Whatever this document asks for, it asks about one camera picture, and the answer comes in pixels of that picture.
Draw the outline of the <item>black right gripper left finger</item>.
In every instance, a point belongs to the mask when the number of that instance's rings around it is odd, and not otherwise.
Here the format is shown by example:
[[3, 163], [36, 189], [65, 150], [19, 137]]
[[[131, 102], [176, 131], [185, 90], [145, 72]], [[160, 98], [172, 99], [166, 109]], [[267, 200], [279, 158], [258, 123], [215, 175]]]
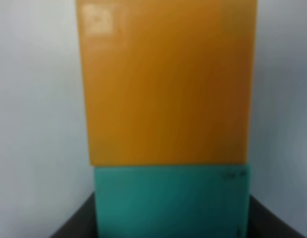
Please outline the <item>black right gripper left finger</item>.
[[95, 195], [92, 193], [83, 205], [64, 223], [52, 238], [97, 238]]

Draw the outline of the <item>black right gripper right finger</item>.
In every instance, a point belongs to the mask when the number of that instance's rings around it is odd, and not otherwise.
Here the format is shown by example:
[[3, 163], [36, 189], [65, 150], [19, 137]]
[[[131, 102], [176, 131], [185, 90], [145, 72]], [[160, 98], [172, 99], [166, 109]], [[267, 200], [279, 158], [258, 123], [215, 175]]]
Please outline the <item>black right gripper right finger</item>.
[[270, 212], [252, 195], [249, 201], [247, 238], [304, 238]]

